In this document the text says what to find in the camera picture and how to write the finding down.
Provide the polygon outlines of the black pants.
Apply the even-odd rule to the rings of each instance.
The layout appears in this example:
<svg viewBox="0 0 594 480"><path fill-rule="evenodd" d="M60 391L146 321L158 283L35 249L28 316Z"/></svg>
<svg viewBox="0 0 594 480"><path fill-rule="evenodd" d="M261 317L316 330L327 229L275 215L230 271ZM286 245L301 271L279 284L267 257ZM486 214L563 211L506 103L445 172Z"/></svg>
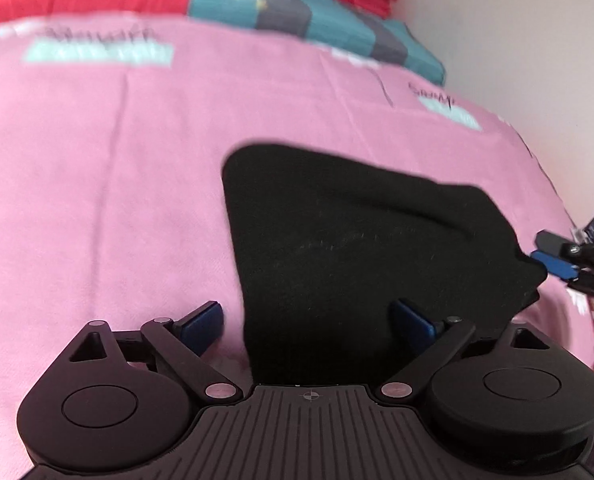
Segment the black pants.
<svg viewBox="0 0 594 480"><path fill-rule="evenodd" d="M222 182L261 385L383 382L403 367L393 301L495 328L546 278L480 188L276 144L234 151Z"/></svg>

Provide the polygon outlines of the pink printed bedsheet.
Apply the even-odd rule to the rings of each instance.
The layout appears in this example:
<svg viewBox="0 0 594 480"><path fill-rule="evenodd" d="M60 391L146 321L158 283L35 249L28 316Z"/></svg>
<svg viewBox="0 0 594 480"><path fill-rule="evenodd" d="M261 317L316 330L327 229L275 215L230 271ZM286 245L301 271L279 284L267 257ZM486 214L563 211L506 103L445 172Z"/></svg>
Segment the pink printed bedsheet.
<svg viewBox="0 0 594 480"><path fill-rule="evenodd" d="M0 26L0 479L585 479L593 334L549 278L511 321L551 345L539 403L382 403L251 374L223 166L276 144L480 188L529 258L569 230L498 116L403 68L176 16ZM221 305L201 359L236 403L71 403L72 350Z"/></svg>

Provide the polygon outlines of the teal grey striped pillow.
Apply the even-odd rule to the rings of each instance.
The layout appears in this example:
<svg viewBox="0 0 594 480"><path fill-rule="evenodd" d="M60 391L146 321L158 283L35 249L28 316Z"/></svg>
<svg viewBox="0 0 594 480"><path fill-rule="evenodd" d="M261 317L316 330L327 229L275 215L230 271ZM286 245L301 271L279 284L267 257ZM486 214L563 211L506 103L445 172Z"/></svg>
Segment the teal grey striped pillow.
<svg viewBox="0 0 594 480"><path fill-rule="evenodd" d="M239 28L282 32L403 66L437 86L446 82L441 62L414 38L408 26L337 0L192 0L188 15Z"/></svg>

